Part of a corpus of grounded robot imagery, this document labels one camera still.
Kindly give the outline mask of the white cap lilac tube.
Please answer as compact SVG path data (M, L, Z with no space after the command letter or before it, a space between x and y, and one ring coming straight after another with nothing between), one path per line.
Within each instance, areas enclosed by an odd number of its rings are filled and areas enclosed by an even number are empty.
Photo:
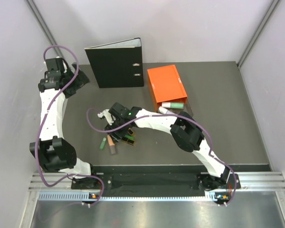
M161 114L169 114L170 113L170 111L168 109L166 109L166 108L164 108L162 106L159 107L158 111Z

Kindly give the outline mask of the white cap mint tube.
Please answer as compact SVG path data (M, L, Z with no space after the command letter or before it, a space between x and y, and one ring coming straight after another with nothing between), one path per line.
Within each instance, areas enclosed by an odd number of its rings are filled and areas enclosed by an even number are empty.
M170 109L183 109L184 103L179 102L162 102L162 107Z

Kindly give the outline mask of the peach foundation tube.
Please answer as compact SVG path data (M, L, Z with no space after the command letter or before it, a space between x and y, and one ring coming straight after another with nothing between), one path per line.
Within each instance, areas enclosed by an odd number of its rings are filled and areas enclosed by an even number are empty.
M113 142L112 138L110 135L107 135L107 140L108 140L108 144L109 144L109 149L110 149L110 154L111 155L116 155L116 147L115 147L115 143Z

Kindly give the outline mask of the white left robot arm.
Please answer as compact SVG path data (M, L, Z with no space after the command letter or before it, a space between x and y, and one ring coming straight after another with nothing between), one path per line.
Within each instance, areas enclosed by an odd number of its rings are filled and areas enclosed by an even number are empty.
M39 165L43 171L77 174L87 188L98 184L98 176L92 173L92 165L81 161L75 148L63 136L63 118L68 98L75 95L90 80L76 66L68 65L62 57L46 59L47 70L38 84L41 99L41 132L38 142L32 142L29 150L38 151Z

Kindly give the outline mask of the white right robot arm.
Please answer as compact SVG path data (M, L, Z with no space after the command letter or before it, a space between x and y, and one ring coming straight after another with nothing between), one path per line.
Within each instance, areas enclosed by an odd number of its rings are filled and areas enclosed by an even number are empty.
M135 106L128 109L120 103L115 103L97 116L107 121L104 132L108 133L114 142L124 139L133 127L167 133L173 137L180 149L193 153L202 162L216 187L223 188L230 181L230 168L213 152L212 141L207 142L205 139L206 131L187 112L159 114Z

